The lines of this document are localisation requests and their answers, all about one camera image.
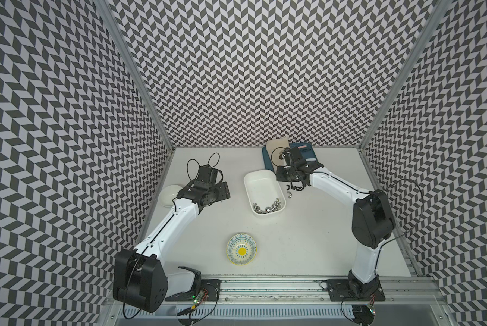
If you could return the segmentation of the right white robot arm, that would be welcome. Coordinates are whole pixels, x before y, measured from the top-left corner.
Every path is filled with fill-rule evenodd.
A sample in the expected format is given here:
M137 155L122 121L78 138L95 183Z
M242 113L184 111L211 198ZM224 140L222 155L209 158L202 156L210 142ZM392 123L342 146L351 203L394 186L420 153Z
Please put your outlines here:
M394 215L383 190L365 190L330 172L318 161L277 167L279 182L302 183L314 187L344 204L351 212L351 232L357 240L356 257L349 271L345 297L350 300L369 300L381 288L379 255L389 242L395 228Z

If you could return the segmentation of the white storage box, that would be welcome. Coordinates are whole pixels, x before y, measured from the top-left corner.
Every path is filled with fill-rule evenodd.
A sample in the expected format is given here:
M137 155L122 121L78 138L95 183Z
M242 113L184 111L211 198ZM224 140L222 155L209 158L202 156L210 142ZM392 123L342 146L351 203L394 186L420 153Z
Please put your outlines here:
M273 217L280 214L285 209L285 196L280 184L276 180L276 175L273 171L264 169L250 172L243 178L243 183L246 189L251 212L255 214L255 216ZM272 204L276 198L279 198L283 203L283 208L280 211L268 215L259 215L253 211L253 203L257 203L261 208L265 208L265 206Z

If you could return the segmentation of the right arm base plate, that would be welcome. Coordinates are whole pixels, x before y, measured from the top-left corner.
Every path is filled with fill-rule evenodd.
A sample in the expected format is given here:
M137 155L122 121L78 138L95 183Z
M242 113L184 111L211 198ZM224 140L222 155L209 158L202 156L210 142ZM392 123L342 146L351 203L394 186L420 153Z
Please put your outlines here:
M384 302L385 293L378 278L369 283L343 278L325 281L332 302Z

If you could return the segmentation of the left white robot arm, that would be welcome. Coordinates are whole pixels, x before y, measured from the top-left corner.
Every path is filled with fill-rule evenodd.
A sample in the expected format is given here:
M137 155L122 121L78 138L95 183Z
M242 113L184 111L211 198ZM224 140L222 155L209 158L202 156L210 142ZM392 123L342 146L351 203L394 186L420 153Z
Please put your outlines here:
M183 187L160 224L133 249L123 249L115 256L113 298L155 312L169 297L197 297L201 272L185 266L166 271L165 262L170 249L202 210L230 197L225 181L205 189L191 183Z

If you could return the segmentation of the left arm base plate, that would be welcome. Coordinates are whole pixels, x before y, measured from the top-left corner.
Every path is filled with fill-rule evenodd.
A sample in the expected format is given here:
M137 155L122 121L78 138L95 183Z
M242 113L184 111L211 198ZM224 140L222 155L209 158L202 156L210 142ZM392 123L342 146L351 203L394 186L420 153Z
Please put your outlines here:
M199 299L203 290L207 292L207 302L217 302L220 296L220 279L202 279L200 283L193 285L193 288L184 293L178 293L174 296L166 297L166 302L193 302L195 299Z

